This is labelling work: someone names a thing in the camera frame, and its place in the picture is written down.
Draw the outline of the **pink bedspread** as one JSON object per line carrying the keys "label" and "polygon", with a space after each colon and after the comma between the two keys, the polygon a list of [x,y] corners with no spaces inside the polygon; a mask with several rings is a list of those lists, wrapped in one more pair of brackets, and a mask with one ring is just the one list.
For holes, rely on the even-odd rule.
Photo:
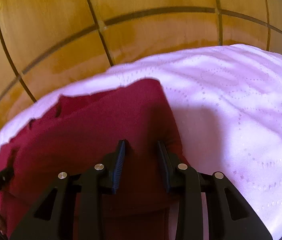
{"label": "pink bedspread", "polygon": [[154,55],[117,65],[44,96],[0,131],[0,147],[59,97],[89,95],[145,77],[160,81],[186,158],[222,171],[282,237],[282,55],[236,44]]}

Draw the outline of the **dark red garment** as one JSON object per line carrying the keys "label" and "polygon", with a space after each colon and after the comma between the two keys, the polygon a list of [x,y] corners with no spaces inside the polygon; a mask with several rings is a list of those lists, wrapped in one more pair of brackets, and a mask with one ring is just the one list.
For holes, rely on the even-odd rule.
{"label": "dark red garment", "polygon": [[104,197],[108,239],[168,239],[172,199],[159,172],[155,147],[182,157],[178,128],[161,84],[142,79],[93,95],[62,96],[41,118],[0,149],[0,171],[15,175],[0,192],[0,212],[10,235],[61,172],[83,173],[113,152],[129,147],[119,189]]}

